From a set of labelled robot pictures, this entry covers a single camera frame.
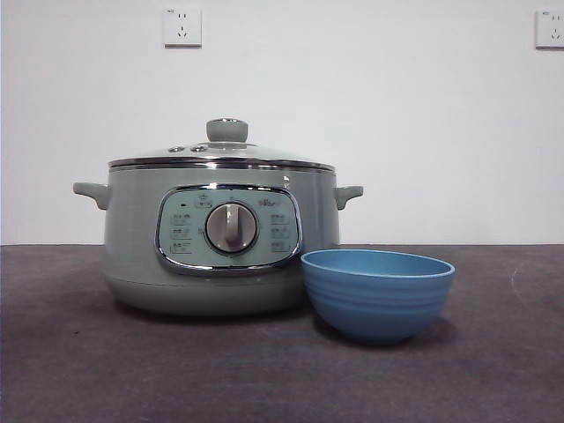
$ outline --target glass lid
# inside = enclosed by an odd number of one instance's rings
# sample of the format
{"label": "glass lid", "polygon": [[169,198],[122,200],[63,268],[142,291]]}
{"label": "glass lid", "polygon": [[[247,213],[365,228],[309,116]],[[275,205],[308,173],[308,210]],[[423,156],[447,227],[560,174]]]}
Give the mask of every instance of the glass lid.
{"label": "glass lid", "polygon": [[330,165],[247,143],[249,126],[246,122],[232,118],[209,121],[206,125],[209,141],[195,145],[176,145],[156,150],[137,157],[112,160],[114,167],[189,167],[194,164],[225,167],[301,167],[335,171]]}

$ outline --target control panel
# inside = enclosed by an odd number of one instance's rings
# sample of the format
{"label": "control panel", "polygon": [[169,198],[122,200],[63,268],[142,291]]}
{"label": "control panel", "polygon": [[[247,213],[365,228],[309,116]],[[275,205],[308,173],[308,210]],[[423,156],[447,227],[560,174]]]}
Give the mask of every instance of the control panel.
{"label": "control panel", "polygon": [[177,270],[266,266],[299,252],[300,214],[283,189],[182,187],[160,205],[156,246],[165,263]]}

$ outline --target lid knob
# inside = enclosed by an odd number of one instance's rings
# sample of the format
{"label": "lid knob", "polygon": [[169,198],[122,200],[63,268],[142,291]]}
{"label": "lid knob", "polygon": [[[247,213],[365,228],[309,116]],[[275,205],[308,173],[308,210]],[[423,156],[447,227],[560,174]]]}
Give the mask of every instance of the lid knob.
{"label": "lid knob", "polygon": [[205,125],[212,143],[244,143],[247,141],[249,126],[246,122],[230,117],[214,119]]}

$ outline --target cooker base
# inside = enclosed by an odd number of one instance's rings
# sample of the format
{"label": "cooker base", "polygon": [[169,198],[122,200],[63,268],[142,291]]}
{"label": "cooker base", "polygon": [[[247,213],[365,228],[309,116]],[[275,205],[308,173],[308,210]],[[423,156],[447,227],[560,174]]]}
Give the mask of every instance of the cooker base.
{"label": "cooker base", "polygon": [[251,315],[307,303],[301,281],[256,285],[169,286],[106,277],[120,301],[136,308],[170,315]]}

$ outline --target button icon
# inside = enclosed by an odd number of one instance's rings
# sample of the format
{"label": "button icon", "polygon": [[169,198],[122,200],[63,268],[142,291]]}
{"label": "button icon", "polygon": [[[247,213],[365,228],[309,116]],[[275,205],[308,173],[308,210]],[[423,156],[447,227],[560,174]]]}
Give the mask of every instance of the button icon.
{"label": "button icon", "polygon": [[170,223],[174,226],[189,225],[190,215],[188,213],[175,213],[170,218]]}
{"label": "button icon", "polygon": [[258,205],[262,207],[274,207],[276,205],[276,201],[271,201],[268,198],[263,198],[262,200],[258,200]]}
{"label": "button icon", "polygon": [[170,247],[173,254],[191,254],[191,248],[189,242],[174,242]]}
{"label": "button icon", "polygon": [[271,214],[271,223],[273,225],[287,225],[289,221],[289,218],[284,213]]}
{"label": "button icon", "polygon": [[290,249],[290,245],[285,241],[271,242],[271,251],[273,253],[282,253]]}
{"label": "button icon", "polygon": [[190,228],[186,227],[176,227],[170,230],[171,240],[189,240],[190,239]]}
{"label": "button icon", "polygon": [[289,238],[290,231],[287,226],[275,226],[271,228],[271,237],[274,239]]}
{"label": "button icon", "polygon": [[194,201],[194,205],[197,209],[209,209],[212,207],[212,201],[208,199],[207,195],[198,196]]}

